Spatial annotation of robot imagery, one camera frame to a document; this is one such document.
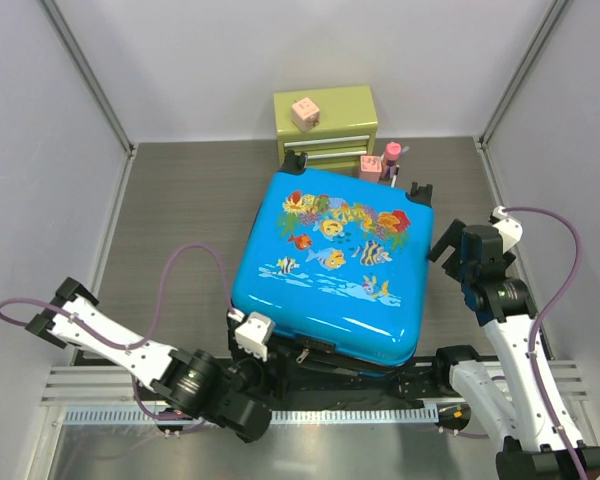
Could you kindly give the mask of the blue fish-print suitcase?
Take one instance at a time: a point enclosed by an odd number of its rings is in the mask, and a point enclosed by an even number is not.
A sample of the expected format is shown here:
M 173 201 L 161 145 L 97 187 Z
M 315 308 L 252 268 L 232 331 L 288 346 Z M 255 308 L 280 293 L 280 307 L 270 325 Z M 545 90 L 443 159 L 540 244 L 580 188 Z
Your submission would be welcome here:
M 415 354 L 426 297 L 431 185 L 401 190 L 308 166 L 290 151 L 259 206 L 232 288 L 307 361 L 384 374 Z

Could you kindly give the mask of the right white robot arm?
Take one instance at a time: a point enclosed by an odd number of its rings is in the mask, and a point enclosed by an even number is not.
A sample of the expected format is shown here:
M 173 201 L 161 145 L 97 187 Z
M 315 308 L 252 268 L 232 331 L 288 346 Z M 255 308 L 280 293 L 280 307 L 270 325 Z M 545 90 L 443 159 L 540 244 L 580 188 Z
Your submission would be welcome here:
M 453 250 L 442 268 L 459 283 L 494 347 L 507 388 L 500 389 L 468 345 L 437 350 L 431 383 L 442 395 L 464 398 L 500 449 L 499 478 L 597 479 L 600 447 L 586 444 L 566 409 L 539 339 L 529 288 L 507 274 L 522 233 L 521 224 L 505 214 L 494 214 L 488 225 L 454 220 L 431 248 L 432 262 Z

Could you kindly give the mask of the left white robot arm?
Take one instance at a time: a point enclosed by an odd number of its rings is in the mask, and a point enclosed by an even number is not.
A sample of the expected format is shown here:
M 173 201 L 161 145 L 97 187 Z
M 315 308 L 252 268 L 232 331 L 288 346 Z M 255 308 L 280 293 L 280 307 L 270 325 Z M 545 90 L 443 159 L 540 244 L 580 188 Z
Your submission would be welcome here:
M 71 277 L 49 304 L 35 304 L 42 311 L 26 325 L 30 333 L 106 358 L 173 409 L 229 428 L 246 443 L 268 430 L 272 411 L 256 396 L 263 373 L 253 362 L 227 366 L 200 349 L 189 353 L 144 339 L 100 312 L 96 297 Z

